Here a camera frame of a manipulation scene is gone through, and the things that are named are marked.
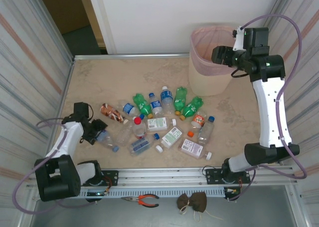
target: marble surface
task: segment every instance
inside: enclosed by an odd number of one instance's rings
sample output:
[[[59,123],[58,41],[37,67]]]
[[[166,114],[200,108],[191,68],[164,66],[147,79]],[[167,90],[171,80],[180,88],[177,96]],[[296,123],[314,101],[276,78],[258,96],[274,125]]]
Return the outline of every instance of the marble surface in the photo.
[[[195,96],[188,82],[188,58],[78,60],[62,116],[73,112],[73,103],[87,102],[94,109],[94,118],[106,122],[115,139],[122,124],[103,116],[99,112],[101,105],[106,102],[116,106],[121,99],[133,103],[132,96],[136,93],[142,93],[145,98],[150,92],[159,96],[164,85],[169,87],[173,96],[179,86],[186,86],[187,103]],[[222,94],[203,97],[203,101],[202,109],[215,117],[212,137],[206,145],[207,150],[212,152],[210,161],[195,159],[178,150],[180,142],[187,137],[191,118],[183,122],[177,118],[177,125],[184,131],[183,138],[161,154],[154,146],[139,156],[131,156],[128,146],[113,153],[99,144],[91,146],[84,142],[77,146],[74,163],[98,160],[101,168],[220,166],[226,158],[243,152],[245,144],[259,141],[258,106],[248,77],[231,80]],[[160,137],[166,132],[159,132]]]

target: pink trash bin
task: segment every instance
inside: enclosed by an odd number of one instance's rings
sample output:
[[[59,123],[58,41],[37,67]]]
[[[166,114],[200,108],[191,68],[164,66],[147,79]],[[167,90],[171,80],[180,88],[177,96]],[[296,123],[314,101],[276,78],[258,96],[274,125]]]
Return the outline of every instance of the pink trash bin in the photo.
[[[232,77],[234,68],[214,64],[213,49],[217,46],[233,46],[235,38],[229,26],[201,27],[190,37],[188,78],[192,91],[198,96],[213,96],[222,93]]]

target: white bottle cap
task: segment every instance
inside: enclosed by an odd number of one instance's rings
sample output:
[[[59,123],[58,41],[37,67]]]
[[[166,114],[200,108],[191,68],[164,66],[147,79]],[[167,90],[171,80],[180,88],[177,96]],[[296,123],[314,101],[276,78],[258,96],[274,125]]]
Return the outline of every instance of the white bottle cap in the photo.
[[[211,158],[211,152],[208,152],[208,153],[207,153],[206,160],[208,160],[208,161],[209,161],[209,160],[210,160],[210,158]]]
[[[163,152],[163,149],[162,149],[162,147],[160,147],[160,146],[155,146],[155,148],[156,148],[156,150],[158,151],[158,152],[160,152],[160,153],[162,153]]]

